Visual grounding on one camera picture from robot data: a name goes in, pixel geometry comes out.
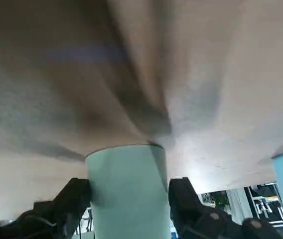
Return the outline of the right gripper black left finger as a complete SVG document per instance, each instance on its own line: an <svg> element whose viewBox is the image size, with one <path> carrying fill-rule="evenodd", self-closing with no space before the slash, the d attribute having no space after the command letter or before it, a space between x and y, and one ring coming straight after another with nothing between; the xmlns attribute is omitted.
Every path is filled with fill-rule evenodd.
<svg viewBox="0 0 283 239"><path fill-rule="evenodd" d="M70 239L91 198L89 180L71 178L53 200L35 202L12 222L0 222L0 239Z"/></svg>

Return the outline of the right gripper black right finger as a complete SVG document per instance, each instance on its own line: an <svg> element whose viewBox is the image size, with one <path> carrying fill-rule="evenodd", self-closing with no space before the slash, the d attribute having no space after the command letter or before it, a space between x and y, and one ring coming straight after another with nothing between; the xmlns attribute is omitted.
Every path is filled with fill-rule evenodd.
<svg viewBox="0 0 283 239"><path fill-rule="evenodd" d="M179 239L280 239L268 222L247 218L235 223L224 211L203 205L187 177L171 179L170 218Z"/></svg>

